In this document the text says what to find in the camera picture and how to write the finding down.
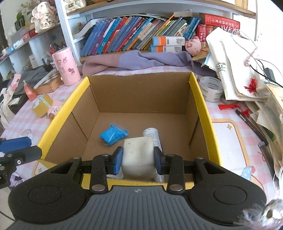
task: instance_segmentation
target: pink pig plush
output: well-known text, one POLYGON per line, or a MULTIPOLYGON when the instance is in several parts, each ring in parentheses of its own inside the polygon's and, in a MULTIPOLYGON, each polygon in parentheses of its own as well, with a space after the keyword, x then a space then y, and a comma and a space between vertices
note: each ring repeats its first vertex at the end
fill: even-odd
POLYGON ((185 48, 186 51, 192 55, 198 55, 198 53, 201 50, 201 42, 198 36, 195 36, 193 39, 190 39, 189 41, 185 41, 185 48))

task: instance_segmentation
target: roll of tape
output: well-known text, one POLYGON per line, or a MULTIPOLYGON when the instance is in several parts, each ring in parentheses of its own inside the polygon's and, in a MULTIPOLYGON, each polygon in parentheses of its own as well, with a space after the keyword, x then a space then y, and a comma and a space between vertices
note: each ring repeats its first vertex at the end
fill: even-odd
POLYGON ((38 116, 43 117, 47 111, 51 108, 53 100, 47 95, 41 95, 32 107, 32 111, 38 116))
POLYGON ((202 77, 200 90, 204 99, 209 102, 219 102, 224 93, 221 81, 214 77, 202 77))

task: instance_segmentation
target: blue plastic bag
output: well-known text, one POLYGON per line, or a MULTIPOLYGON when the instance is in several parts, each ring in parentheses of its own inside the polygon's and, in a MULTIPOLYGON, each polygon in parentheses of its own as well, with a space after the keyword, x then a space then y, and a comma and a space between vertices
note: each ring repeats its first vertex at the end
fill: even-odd
POLYGON ((117 125, 111 125, 109 129, 100 135, 106 145, 110 146, 121 140, 122 138, 128 136, 129 132, 117 125))

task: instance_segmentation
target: pink canister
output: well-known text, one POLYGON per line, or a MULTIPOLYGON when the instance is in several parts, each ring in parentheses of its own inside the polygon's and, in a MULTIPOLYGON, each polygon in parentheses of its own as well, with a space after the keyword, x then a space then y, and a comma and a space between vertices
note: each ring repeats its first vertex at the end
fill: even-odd
POLYGON ((81 79, 81 75, 70 47, 66 47, 55 52, 52 57, 66 86, 71 86, 81 79))

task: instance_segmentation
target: yellow tape roll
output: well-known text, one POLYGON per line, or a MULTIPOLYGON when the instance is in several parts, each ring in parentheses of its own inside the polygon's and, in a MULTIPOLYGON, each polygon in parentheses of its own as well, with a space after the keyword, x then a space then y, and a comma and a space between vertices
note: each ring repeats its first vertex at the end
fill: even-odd
POLYGON ((41 95, 32 107, 32 111, 38 116, 43 117, 52 106, 53 100, 47 95, 41 95))

